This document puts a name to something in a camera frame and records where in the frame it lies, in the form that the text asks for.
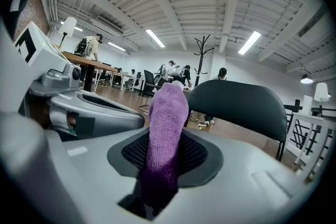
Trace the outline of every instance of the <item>table lamp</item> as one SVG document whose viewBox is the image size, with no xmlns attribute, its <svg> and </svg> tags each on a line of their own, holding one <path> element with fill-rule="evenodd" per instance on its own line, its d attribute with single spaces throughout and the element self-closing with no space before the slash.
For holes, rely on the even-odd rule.
<svg viewBox="0 0 336 224">
<path fill-rule="evenodd" d="M 329 100 L 329 93 L 327 84 L 320 82 L 316 85 L 314 100 L 321 102 L 319 116 L 322 115 L 322 102 L 327 102 Z"/>
<path fill-rule="evenodd" d="M 76 23 L 77 23 L 77 20 L 75 18 L 68 17 L 65 20 L 64 24 L 62 24 L 61 28 L 58 30 L 59 34 L 61 36 L 63 36 L 61 44 L 59 45 L 59 48 L 58 48 L 59 50 L 61 50 L 62 43 L 63 43 L 63 40 L 64 40 L 65 36 L 72 37 L 72 34 L 74 33 Z"/>
</svg>

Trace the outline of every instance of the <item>coat rack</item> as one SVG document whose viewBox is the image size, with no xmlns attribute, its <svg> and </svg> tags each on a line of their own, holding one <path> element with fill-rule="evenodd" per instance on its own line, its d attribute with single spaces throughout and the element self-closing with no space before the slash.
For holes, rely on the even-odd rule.
<svg viewBox="0 0 336 224">
<path fill-rule="evenodd" d="M 197 38 L 195 38 L 195 39 L 196 39 L 196 42 L 197 42 L 197 45 L 198 45 L 199 48 L 200 48 L 200 52 L 199 52 L 198 54 L 194 54 L 194 55 L 201 55 L 201 58 L 200 58 L 200 61 L 199 61 L 200 63 L 199 63 L 199 65 L 198 65 L 198 70 L 196 70 L 196 68 L 195 68 L 195 71 L 196 71 L 196 74 L 197 74 L 197 76 L 196 76 L 196 81 L 195 81 L 195 87 L 198 85 L 199 75 L 200 75 L 200 74 L 207 74 L 207 73 L 202 73 L 202 72 L 201 72 L 201 71 L 202 71 L 203 58 L 205 58 L 204 55 L 205 55 L 208 51 L 215 49 L 215 48 L 212 48 L 212 49 L 209 49 L 209 50 L 204 51 L 204 45 L 205 45 L 205 42 L 207 41 L 207 39 L 209 38 L 209 36 L 210 36 L 210 35 L 208 35 L 207 38 L 205 38 L 205 36 L 203 36 L 203 42 L 201 42 L 200 40 L 198 40 Z"/>
</svg>

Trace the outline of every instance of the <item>brick wall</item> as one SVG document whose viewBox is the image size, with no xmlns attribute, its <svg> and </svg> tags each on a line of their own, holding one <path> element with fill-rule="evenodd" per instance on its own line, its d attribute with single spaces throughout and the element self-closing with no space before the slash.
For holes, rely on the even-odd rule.
<svg viewBox="0 0 336 224">
<path fill-rule="evenodd" d="M 33 21 L 44 34 L 48 34 L 49 25 L 43 9 L 42 0 L 28 0 L 26 7 L 20 14 L 14 40 L 31 21 Z"/>
</svg>

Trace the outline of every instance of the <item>purple sock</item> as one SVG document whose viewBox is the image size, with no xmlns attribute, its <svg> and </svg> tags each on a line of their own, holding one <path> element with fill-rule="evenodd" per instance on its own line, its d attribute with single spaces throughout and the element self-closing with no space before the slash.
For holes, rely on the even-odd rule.
<svg viewBox="0 0 336 224">
<path fill-rule="evenodd" d="M 188 103 L 178 84 L 165 83 L 150 108 L 146 166 L 140 173 L 143 201 L 164 208 L 177 192 L 177 149 L 188 116 Z"/>
</svg>

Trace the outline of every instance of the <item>wooden floor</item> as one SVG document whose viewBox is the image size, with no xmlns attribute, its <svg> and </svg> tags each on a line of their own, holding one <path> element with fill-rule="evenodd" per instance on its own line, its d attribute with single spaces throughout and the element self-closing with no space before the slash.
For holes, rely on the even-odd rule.
<svg viewBox="0 0 336 224">
<path fill-rule="evenodd" d="M 120 91 L 119 88 L 101 86 L 97 87 L 96 93 L 105 98 L 126 105 L 136 111 L 139 111 L 145 118 L 145 126 L 149 126 L 148 115 L 140 111 L 137 106 L 141 104 L 150 104 L 152 99 L 151 97 L 148 98 L 139 96 L 139 92 L 131 92 L 128 90 Z M 204 120 L 202 114 L 196 113 L 195 115 L 201 121 Z M 250 143 L 258 148 L 261 148 L 267 154 L 275 158 L 278 149 L 278 143 L 276 141 L 236 124 L 219 119 L 214 120 L 215 124 L 211 124 L 209 127 L 203 127 L 202 130 L 221 137 Z M 198 124 L 196 122 L 189 121 L 188 128 L 198 129 Z M 281 162 L 290 169 L 296 170 L 297 167 L 294 164 L 294 160 L 295 156 L 291 152 L 285 151 Z"/>
</svg>

